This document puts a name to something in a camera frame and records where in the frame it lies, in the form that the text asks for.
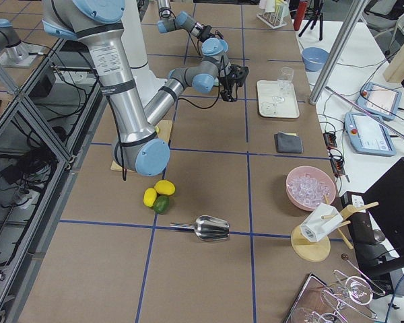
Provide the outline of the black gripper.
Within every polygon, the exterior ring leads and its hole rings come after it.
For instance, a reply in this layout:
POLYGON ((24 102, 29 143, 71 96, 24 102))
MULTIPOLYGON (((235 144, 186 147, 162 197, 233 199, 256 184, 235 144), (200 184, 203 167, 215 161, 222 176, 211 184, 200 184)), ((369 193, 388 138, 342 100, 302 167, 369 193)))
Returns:
POLYGON ((207 39, 210 38, 217 38, 217 32, 211 31, 212 27, 210 25, 202 25, 199 33, 198 33, 198 40, 200 42, 205 42, 207 39))
POLYGON ((237 101, 238 88, 244 85, 249 74, 249 68, 237 64, 231 64, 229 73, 220 77, 220 84, 223 89, 220 91, 220 96, 223 101, 237 101))

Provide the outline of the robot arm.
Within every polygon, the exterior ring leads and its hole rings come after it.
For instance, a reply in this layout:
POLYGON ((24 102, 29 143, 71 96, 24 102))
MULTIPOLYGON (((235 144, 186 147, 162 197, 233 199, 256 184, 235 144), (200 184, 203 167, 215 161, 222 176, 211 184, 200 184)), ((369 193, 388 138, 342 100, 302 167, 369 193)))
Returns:
POLYGON ((159 20, 157 22, 158 31, 165 34, 177 30, 185 30, 197 40, 205 42, 216 35, 211 31, 210 25, 205 25, 193 18, 185 11, 175 14, 172 11, 170 2, 167 0, 157 0, 159 20))
POLYGON ((143 104, 122 42, 127 10, 124 1, 43 1, 44 31, 57 38, 79 41, 87 46, 102 94, 108 100, 116 125, 112 148, 115 162, 124 171, 143 176, 161 174, 170 159, 168 144, 159 139, 155 126, 192 87, 207 94, 216 82, 222 85, 219 97, 235 102, 248 67, 232 64, 228 43, 210 26, 196 21, 187 12, 174 14, 169 1, 158 1, 158 30, 167 33, 184 30, 202 42, 201 62, 195 67, 172 70, 153 98, 143 104))

